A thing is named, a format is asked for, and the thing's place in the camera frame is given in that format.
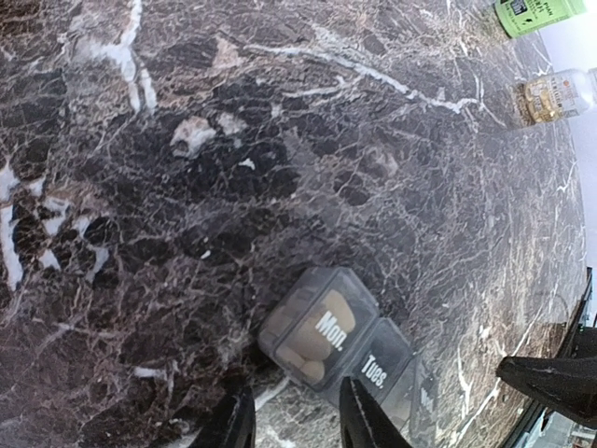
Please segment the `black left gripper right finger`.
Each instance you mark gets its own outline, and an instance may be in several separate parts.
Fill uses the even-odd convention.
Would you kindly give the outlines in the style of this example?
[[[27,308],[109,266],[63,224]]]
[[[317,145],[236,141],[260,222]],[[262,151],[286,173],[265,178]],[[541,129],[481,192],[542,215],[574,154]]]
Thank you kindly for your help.
[[[358,379],[342,379],[339,410],[344,448],[411,448]]]

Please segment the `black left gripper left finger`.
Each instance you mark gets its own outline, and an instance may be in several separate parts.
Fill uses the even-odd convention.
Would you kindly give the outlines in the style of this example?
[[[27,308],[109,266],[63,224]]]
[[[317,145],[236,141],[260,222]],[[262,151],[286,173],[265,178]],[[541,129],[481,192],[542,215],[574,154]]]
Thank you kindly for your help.
[[[189,448],[253,448],[256,443],[256,407],[252,388],[230,391],[214,407],[209,422]]]

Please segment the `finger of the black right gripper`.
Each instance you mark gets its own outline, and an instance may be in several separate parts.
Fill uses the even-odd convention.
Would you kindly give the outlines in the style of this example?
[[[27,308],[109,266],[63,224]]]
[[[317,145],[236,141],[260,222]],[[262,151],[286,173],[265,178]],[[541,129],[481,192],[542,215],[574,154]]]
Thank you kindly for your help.
[[[596,428],[596,357],[505,357],[496,375],[566,418]]]

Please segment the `grey weekly pill organizer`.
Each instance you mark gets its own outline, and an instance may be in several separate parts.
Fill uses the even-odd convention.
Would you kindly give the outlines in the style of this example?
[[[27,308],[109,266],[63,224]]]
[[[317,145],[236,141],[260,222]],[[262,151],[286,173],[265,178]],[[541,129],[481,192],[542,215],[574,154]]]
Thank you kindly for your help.
[[[324,379],[310,385],[275,352],[330,289],[336,289],[348,301],[356,325],[343,350],[326,362]],[[262,324],[258,345],[293,381],[306,385],[334,406],[340,403],[342,378],[358,379],[414,446],[434,446],[437,382],[394,321],[381,315],[376,299],[352,270],[307,269]]]

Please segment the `green pill bottle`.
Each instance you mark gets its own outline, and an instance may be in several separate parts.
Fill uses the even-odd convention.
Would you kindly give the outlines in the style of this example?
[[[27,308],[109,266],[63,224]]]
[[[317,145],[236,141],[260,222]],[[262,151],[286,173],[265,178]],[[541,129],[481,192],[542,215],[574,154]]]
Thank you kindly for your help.
[[[587,0],[497,0],[493,4],[496,16],[510,38],[585,14],[594,7],[596,2]]]

